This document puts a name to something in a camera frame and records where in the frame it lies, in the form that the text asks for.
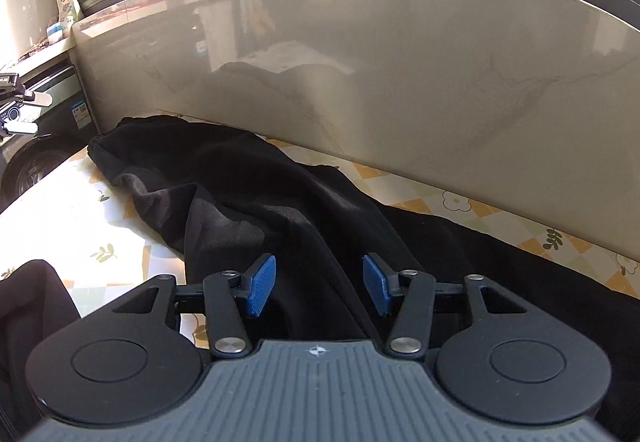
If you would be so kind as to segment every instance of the label sticker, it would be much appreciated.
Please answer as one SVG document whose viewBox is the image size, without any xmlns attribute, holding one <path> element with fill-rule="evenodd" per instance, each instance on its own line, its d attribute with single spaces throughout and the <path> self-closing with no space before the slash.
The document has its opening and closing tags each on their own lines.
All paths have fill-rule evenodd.
<svg viewBox="0 0 640 442">
<path fill-rule="evenodd" d="M 91 115 L 89 115 L 89 108 L 86 107 L 84 98 L 71 105 L 71 112 L 74 114 L 78 129 L 82 129 L 84 126 L 91 124 Z"/>
</svg>

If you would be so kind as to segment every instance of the metal pin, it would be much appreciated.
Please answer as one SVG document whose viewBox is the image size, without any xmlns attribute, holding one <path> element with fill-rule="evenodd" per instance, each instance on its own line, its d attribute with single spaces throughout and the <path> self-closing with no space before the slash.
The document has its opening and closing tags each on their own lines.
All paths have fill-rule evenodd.
<svg viewBox="0 0 640 442">
<path fill-rule="evenodd" d="M 239 354 L 246 348 L 246 343 L 239 337 L 223 337 L 218 339 L 214 346 L 223 354 Z"/>
<path fill-rule="evenodd" d="M 389 343 L 389 347 L 399 354 L 414 354 L 422 348 L 422 343 L 412 337 L 398 337 Z"/>
</svg>

